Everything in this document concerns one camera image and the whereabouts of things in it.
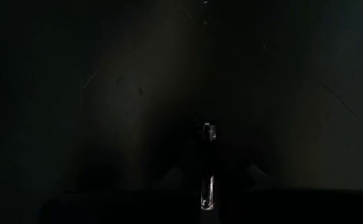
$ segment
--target dark background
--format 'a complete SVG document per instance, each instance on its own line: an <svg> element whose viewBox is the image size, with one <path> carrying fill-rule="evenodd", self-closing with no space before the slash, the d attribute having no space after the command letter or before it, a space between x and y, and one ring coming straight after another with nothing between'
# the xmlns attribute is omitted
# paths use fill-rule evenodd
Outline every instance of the dark background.
<svg viewBox="0 0 363 224"><path fill-rule="evenodd" d="M199 118L230 163L363 190L363 1L213 1L206 26L200 7L0 1L0 222L64 190L147 188Z"/></svg>

